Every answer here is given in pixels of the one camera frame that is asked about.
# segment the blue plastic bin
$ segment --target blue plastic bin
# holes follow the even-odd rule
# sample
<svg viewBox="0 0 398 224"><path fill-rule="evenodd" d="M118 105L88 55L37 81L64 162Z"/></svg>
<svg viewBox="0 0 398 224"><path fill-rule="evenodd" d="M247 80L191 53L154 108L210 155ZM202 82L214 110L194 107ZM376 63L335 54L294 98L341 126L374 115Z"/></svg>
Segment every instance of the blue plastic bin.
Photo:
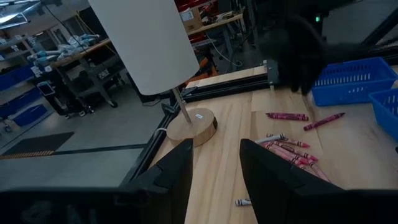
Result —
<svg viewBox="0 0 398 224"><path fill-rule="evenodd" d="M0 105L0 117L7 118L8 116L18 112L20 109L33 103L41 97L40 90L33 88L21 96L14 98L6 104Z"/></svg>
<svg viewBox="0 0 398 224"><path fill-rule="evenodd" d="M398 89L370 94L377 123L398 141Z"/></svg>
<svg viewBox="0 0 398 224"><path fill-rule="evenodd" d="M31 67L33 67L32 64L13 70L12 72L13 72L16 80L18 80L19 82L22 82L24 80L27 80L28 78L34 77L35 74L30 69Z"/></svg>
<svg viewBox="0 0 398 224"><path fill-rule="evenodd" d="M18 79L11 72L0 75L0 91L7 90L17 83L19 83Z"/></svg>
<svg viewBox="0 0 398 224"><path fill-rule="evenodd" d="M43 105L33 106L27 110L25 110L20 115L16 116L13 121L18 126L25 126L30 123L33 123L35 120L39 119L47 112L47 109Z"/></svg>
<svg viewBox="0 0 398 224"><path fill-rule="evenodd" d="M312 88L317 106L370 102L369 94L390 89L397 74L381 57L328 65Z"/></svg>

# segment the crayon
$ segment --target crayon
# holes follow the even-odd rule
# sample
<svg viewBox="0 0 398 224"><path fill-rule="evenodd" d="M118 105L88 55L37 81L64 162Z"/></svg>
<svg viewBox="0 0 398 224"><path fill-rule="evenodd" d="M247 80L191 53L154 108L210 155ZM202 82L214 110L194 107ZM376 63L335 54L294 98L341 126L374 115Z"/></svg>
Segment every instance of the crayon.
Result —
<svg viewBox="0 0 398 224"><path fill-rule="evenodd" d="M286 115L268 115L269 118L273 119L285 119L290 121L308 121L308 117L299 117L299 116L286 116Z"/></svg>
<svg viewBox="0 0 398 224"><path fill-rule="evenodd" d="M273 134L267 134L266 136L267 137L271 137L271 136L273 136ZM286 143L293 144L295 146L300 146L300 147L310 147L310 145L307 144L307 143L296 141L296 140L293 140L293 139L288 139L288 138L283 138L283 139L280 139L278 141L286 142Z"/></svg>
<svg viewBox="0 0 398 224"><path fill-rule="evenodd" d="M295 114L295 113L266 113L266 115L299 116L299 117L307 116L305 114Z"/></svg>
<svg viewBox="0 0 398 224"><path fill-rule="evenodd" d="M255 140L254 142L257 144L260 144L260 143L267 142L267 141L275 141L278 139L282 139L284 137L285 137L285 134L276 134L274 136L267 136L264 139Z"/></svg>
<svg viewBox="0 0 398 224"><path fill-rule="evenodd" d="M325 118L325 119L322 119L322 120L317 121L317 122L315 122L315 123L312 123L312 124L309 124L309 125L307 125L307 126L304 126L303 129L304 129L304 131L309 131L309 130L311 130L311 129L313 129L313 128L317 128L317 127L319 127L319 126L321 126L321 125L323 125L323 124L329 123L330 121L334 121L334 120L336 120L336 119L338 119L338 118L341 118L344 114L345 114L345 113L335 114L335 115L330 116L330 117L328 117L328 118Z"/></svg>
<svg viewBox="0 0 398 224"><path fill-rule="evenodd" d="M251 201L248 198L245 199L238 199L235 200L235 205L236 206L245 206L245 205L251 205Z"/></svg>
<svg viewBox="0 0 398 224"><path fill-rule="evenodd" d="M311 155L309 153L306 153L306 152L302 152L302 151L296 150L296 149L294 149L294 148L292 148L290 146L282 144L281 142L274 141L272 143L277 145L277 146L279 146L279 147L281 147L282 149L288 150L289 152L294 153L294 154L296 154L298 156L304 157L306 159L311 159L313 161L318 161L318 158L316 158L315 156L313 156L313 155Z"/></svg>
<svg viewBox="0 0 398 224"><path fill-rule="evenodd" d="M317 164L316 164L313 160L309 159L308 161L309 161L309 163L310 163L310 167L311 167L311 168L313 169L313 171L319 176L319 178L321 178L321 179L323 179L323 180L325 180L325 181L327 181L327 182L330 182L330 180L329 180L329 178L326 176L326 174L325 174L324 172L322 172L321 169L319 169L319 167L317 166Z"/></svg>
<svg viewBox="0 0 398 224"><path fill-rule="evenodd" d="M308 161L300 156L296 156L295 154L292 154L290 152L287 152L286 150L280 148L279 146L272 145L271 143L263 143L261 144L264 148L270 150L277 156L295 164L298 166L299 164L305 164L308 165Z"/></svg>

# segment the lamp base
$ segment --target lamp base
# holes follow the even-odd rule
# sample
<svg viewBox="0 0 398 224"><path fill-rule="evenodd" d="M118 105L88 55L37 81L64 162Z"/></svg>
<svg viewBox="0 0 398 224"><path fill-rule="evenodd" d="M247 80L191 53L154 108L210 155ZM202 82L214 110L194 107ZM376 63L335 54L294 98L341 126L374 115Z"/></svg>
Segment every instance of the lamp base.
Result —
<svg viewBox="0 0 398 224"><path fill-rule="evenodd" d="M183 114L179 114L169 124L167 136L173 146L179 145L188 138L193 139L193 146L200 146L207 142L217 130L217 119L211 110L195 108L188 110L192 123L189 124Z"/></svg>

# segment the blue storage bin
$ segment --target blue storage bin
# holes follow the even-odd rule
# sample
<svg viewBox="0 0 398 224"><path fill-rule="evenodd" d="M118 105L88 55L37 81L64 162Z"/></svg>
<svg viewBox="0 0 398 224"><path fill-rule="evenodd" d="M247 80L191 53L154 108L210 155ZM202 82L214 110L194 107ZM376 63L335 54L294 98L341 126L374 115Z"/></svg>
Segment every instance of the blue storage bin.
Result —
<svg viewBox="0 0 398 224"><path fill-rule="evenodd" d="M23 107L33 103L41 97L40 90L33 88L21 96L9 101L0 106L0 117L7 118L8 116L18 112Z"/></svg>
<svg viewBox="0 0 398 224"><path fill-rule="evenodd" d="M8 88L18 83L18 79L14 76L12 72L0 75L0 91L7 90Z"/></svg>
<svg viewBox="0 0 398 224"><path fill-rule="evenodd" d="M33 65L26 65L21 68L13 70L12 73L14 74L16 80L22 82L24 80L27 80L28 78L34 77L35 74L30 69L31 67L33 67Z"/></svg>
<svg viewBox="0 0 398 224"><path fill-rule="evenodd" d="M377 123L398 141L398 89L370 94Z"/></svg>
<svg viewBox="0 0 398 224"><path fill-rule="evenodd" d="M40 90L37 88L33 88L21 96L11 100L9 105L14 109L15 112L18 112L21 108L33 103L41 97Z"/></svg>
<svg viewBox="0 0 398 224"><path fill-rule="evenodd" d="M369 94L390 89L397 74L381 57L328 65L312 88L317 106L370 102Z"/></svg>
<svg viewBox="0 0 398 224"><path fill-rule="evenodd" d="M43 105L33 106L27 110L25 110L20 115L16 116L13 121L18 126L25 126L30 123L33 123L35 120L39 119L47 112L47 109Z"/></svg>

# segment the red crayon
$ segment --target red crayon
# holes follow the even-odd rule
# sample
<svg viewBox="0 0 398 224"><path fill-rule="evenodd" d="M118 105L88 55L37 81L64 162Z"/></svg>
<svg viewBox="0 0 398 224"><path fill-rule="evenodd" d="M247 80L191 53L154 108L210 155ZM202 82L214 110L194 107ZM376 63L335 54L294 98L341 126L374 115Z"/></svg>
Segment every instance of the red crayon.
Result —
<svg viewBox="0 0 398 224"><path fill-rule="evenodd" d="M299 116L299 117L306 117L305 114L293 114L293 113L266 113L266 115L282 115L282 116Z"/></svg>
<svg viewBox="0 0 398 224"><path fill-rule="evenodd" d="M308 117L300 117L300 116L288 116L288 115L268 115L269 118L274 118L274 119L286 119L286 120L291 120L291 121L308 121Z"/></svg>
<svg viewBox="0 0 398 224"><path fill-rule="evenodd" d="M314 161L312 161L311 159L308 160L310 163L310 167L313 169L313 171L319 176L319 178L330 182L329 178L326 176L326 174L324 172L322 172L321 169L319 169L319 167L316 165L316 163Z"/></svg>
<svg viewBox="0 0 398 224"><path fill-rule="evenodd" d="M310 145L307 143L300 142L300 141L293 140L293 139L288 139L288 138L283 138L278 141L286 142L286 143L293 144L295 146L300 146L300 147L310 147Z"/></svg>
<svg viewBox="0 0 398 224"><path fill-rule="evenodd" d="M281 147L282 149L288 150L289 152L294 153L294 154L296 154L298 156L304 157L306 159L311 159L313 161L318 161L318 158L316 158L315 156L313 156L311 154L308 154L308 153L305 153L305 152L301 152L301 151L296 150L296 149L294 149L294 148L292 148L290 146L286 146L285 144L282 144L281 142L274 141L274 142L272 142L272 144L275 144L275 145Z"/></svg>
<svg viewBox="0 0 398 224"><path fill-rule="evenodd" d="M309 124L309 125L307 125L307 126L304 126L303 129L304 129L304 131L308 131L308 130L311 130L311 129L313 129L313 128L317 128L317 127L319 127L319 126L321 126L321 125L323 125L323 124L329 123L330 121L334 121L334 120L336 120L336 119L341 118L344 114L345 114L345 113L335 114L335 115L330 116L330 117L328 117L328 118L325 118L325 119L322 119L322 120L317 121L317 122L315 122L315 123L312 123L312 124Z"/></svg>
<svg viewBox="0 0 398 224"><path fill-rule="evenodd" d="M290 161L291 163L293 163L295 165L299 165L299 164L308 165L309 164L305 158L302 158L300 156L297 156L295 154L287 152L286 150L282 149L279 146L272 145L272 143L267 142L267 143L262 144L262 146L264 148L272 151L273 153L277 154L278 156L284 158L285 160Z"/></svg>

